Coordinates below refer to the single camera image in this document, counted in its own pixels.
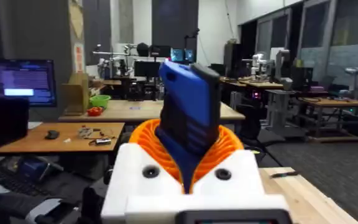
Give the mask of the right gripper white and orange left finger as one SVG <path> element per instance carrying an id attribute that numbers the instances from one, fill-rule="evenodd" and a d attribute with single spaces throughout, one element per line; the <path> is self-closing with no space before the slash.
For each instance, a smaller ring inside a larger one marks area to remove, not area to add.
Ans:
<path id="1" fill-rule="evenodd" d="M 155 134 L 159 124 L 143 122 L 119 147 L 100 213 L 103 223 L 175 223 L 183 180 Z"/>

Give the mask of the right gripper white and orange right finger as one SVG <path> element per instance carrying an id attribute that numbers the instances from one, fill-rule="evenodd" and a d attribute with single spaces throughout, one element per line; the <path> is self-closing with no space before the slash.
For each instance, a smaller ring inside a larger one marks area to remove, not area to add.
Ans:
<path id="1" fill-rule="evenodd" d="M 261 180 L 255 156 L 258 152 L 244 147 L 229 128 L 220 125 L 218 138 L 196 166 L 191 179 L 191 194 L 211 194 L 225 190 L 233 193 L 246 182 Z"/>

